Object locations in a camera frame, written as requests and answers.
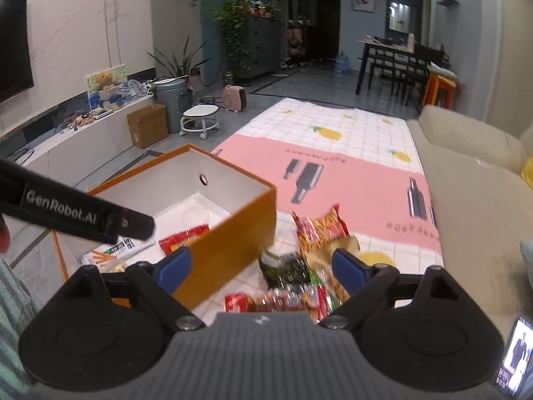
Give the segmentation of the light blue cushion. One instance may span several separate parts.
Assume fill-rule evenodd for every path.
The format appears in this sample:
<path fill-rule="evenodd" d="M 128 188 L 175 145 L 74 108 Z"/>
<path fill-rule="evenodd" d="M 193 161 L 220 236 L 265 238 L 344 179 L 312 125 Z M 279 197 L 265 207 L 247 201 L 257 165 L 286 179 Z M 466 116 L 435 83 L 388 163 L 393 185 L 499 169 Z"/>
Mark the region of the light blue cushion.
<path fill-rule="evenodd" d="M 520 242 L 520 253 L 528 275 L 530 287 L 533 288 L 533 240 L 524 239 Z"/>

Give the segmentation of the green leafy climbing plant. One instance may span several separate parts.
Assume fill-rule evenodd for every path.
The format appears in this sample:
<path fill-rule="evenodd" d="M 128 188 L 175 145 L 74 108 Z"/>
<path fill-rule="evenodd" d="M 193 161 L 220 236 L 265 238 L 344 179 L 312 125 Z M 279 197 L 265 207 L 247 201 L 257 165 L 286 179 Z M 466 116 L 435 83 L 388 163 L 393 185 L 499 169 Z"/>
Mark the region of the green leafy climbing plant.
<path fill-rule="evenodd" d="M 249 24 L 257 20 L 280 21 L 281 11 L 271 2 L 224 0 L 215 10 L 229 70 L 248 70 L 251 55 Z"/>

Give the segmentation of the dark grey cabinet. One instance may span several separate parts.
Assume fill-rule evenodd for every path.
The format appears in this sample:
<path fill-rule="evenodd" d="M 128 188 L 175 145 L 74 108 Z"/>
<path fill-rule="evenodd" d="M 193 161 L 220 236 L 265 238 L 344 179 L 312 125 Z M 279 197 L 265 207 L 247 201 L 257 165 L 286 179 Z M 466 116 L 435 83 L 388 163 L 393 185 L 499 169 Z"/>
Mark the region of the dark grey cabinet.
<path fill-rule="evenodd" d="M 278 71 L 281 58 L 281 23 L 265 17 L 249 17 L 247 20 L 247 41 L 249 53 L 244 59 L 245 68 L 240 69 L 238 78 L 243 80 Z"/>

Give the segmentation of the teddy bear picture board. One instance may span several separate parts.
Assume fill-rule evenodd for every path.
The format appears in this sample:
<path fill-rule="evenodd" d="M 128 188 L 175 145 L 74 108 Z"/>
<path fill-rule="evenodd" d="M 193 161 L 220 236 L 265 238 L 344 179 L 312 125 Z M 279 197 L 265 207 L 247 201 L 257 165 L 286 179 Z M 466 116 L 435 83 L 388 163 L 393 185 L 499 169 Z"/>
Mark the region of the teddy bear picture board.
<path fill-rule="evenodd" d="M 120 93 L 120 89 L 127 86 L 127 71 L 125 65 L 119 65 L 86 76 L 87 95 L 91 110 L 99 107 L 106 108 L 111 99 Z"/>

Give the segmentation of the dark green seaweed packet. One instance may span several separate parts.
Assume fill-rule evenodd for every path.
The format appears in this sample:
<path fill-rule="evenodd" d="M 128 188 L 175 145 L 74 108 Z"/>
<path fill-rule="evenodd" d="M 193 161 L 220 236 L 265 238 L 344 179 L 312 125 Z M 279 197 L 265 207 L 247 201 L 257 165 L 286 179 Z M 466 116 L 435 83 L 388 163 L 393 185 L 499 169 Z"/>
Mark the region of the dark green seaweed packet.
<path fill-rule="evenodd" d="M 311 283 L 309 267 L 298 252 L 276 255 L 263 249 L 259 256 L 259 268 L 269 289 Z"/>

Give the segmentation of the black television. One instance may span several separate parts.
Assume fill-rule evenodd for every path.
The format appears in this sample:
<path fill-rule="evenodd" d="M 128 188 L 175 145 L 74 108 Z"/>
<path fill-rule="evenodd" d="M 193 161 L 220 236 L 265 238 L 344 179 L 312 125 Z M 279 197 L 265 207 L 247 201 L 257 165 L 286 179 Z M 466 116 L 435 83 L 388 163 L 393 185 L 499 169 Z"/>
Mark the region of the black television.
<path fill-rule="evenodd" d="M 0 0 L 0 101 L 32 88 L 27 0 Z"/>

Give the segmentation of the white round rolling stool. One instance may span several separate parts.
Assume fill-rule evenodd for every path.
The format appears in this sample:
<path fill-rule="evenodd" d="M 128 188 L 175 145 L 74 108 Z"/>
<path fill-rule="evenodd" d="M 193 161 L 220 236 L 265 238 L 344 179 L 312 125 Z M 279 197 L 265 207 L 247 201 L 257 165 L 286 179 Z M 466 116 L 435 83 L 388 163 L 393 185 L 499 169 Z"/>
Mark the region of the white round rolling stool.
<path fill-rule="evenodd" d="M 200 139 L 205 140 L 209 131 L 219 130 L 221 127 L 219 109 L 216 105 L 197 105 L 184 111 L 180 120 L 180 136 L 199 134 Z"/>

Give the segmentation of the yellow cushion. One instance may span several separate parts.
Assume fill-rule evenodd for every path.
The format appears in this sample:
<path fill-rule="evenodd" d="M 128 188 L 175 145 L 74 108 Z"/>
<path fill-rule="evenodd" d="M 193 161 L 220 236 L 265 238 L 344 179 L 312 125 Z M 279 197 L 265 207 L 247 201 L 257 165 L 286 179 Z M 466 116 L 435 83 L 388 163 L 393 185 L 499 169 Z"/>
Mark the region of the yellow cushion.
<path fill-rule="evenodd" d="M 533 157 L 529 157 L 524 163 L 524 166 L 520 172 L 520 177 L 529 188 L 533 189 Z"/>

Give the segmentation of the red Mimi chips bag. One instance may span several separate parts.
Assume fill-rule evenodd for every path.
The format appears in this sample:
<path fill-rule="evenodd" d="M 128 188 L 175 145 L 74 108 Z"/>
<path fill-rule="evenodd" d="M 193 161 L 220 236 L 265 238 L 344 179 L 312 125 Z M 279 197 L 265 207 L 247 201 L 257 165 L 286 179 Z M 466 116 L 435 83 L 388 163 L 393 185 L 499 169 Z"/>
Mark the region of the red Mimi chips bag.
<path fill-rule="evenodd" d="M 345 249 L 355 256 L 359 254 L 359 240 L 350 234 L 339 210 L 340 205 L 333 204 L 320 218 L 292 213 L 299 252 L 313 270 L 331 265 L 336 249 Z"/>

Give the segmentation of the smartphone with lit screen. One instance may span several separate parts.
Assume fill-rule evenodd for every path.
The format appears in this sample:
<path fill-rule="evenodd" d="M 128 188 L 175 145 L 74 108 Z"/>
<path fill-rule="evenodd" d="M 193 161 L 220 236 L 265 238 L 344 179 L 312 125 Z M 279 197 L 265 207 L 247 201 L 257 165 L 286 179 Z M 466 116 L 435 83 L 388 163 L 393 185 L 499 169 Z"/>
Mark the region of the smartphone with lit screen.
<path fill-rule="evenodd" d="M 519 316 L 513 324 L 494 385 L 508 399 L 517 399 L 532 360 L 532 323 Z"/>

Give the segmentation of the red snack packet in box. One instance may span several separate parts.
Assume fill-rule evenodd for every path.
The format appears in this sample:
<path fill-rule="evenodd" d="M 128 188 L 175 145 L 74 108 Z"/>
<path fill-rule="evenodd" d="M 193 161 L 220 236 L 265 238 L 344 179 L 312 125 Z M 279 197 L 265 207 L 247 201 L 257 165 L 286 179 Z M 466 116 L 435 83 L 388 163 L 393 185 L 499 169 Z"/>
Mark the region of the red snack packet in box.
<path fill-rule="evenodd" d="M 164 252 L 165 256 L 169 256 L 178 248 L 187 247 L 188 245 L 190 245 L 190 243 L 192 243 L 199 237 L 202 237 L 209 231 L 210 226 L 208 224 L 202 224 L 161 239 L 159 241 L 159 246 Z"/>

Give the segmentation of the brown cardboard box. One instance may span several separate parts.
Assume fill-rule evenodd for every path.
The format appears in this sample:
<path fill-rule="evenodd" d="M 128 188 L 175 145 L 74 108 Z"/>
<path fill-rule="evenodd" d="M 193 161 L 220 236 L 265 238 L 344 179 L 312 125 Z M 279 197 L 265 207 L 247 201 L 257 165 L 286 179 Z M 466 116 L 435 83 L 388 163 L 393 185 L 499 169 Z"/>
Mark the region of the brown cardboard box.
<path fill-rule="evenodd" d="M 144 149 L 164 140 L 168 135 L 166 107 L 153 104 L 127 115 L 133 146 Z"/>

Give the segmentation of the potted long-leaf plant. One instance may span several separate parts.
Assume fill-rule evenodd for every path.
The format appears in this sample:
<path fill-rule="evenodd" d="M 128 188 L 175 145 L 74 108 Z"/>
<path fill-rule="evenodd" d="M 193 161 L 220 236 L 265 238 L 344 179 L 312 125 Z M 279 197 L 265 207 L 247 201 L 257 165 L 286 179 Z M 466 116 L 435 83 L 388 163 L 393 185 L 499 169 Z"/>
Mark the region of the potted long-leaf plant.
<path fill-rule="evenodd" d="M 163 79 L 180 79 L 201 75 L 202 68 L 211 58 L 199 57 L 207 42 L 202 42 L 193 50 L 190 48 L 191 39 L 187 38 L 180 54 L 173 52 L 165 54 L 156 47 L 146 54 L 155 62 L 155 70 Z"/>

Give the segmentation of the pink white picnic mat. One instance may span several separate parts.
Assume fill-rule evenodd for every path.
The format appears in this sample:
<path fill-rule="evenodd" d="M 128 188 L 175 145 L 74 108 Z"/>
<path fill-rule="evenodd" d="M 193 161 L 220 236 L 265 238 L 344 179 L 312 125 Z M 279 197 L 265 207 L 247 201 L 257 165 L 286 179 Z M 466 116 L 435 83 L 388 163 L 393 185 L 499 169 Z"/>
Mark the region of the pink white picnic mat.
<path fill-rule="evenodd" d="M 339 204 L 341 218 L 359 240 L 356 257 L 365 264 L 421 274 L 443 263 L 430 191 L 402 119 L 283 99 L 213 154 L 276 188 L 274 242 L 263 248 L 267 251 L 300 254 L 292 213 L 320 218 Z M 246 293 L 256 310 L 309 309 L 319 320 L 349 297 L 332 262 L 320 270 L 308 266 L 310 284 L 269 289 L 259 256 L 250 264 L 256 274 L 225 284 L 213 294 L 214 306 L 225 308 L 226 295 Z"/>

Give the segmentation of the white tv cabinet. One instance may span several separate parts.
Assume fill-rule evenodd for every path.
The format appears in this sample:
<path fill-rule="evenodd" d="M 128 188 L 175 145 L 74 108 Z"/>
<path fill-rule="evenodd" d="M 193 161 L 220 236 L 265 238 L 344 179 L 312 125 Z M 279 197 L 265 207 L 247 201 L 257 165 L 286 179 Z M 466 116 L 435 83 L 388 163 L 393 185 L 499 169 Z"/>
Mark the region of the white tv cabinet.
<path fill-rule="evenodd" d="M 145 96 L 78 130 L 63 130 L 29 149 L 16 162 L 74 186 L 133 146 L 127 116 L 152 104 L 153 97 Z"/>

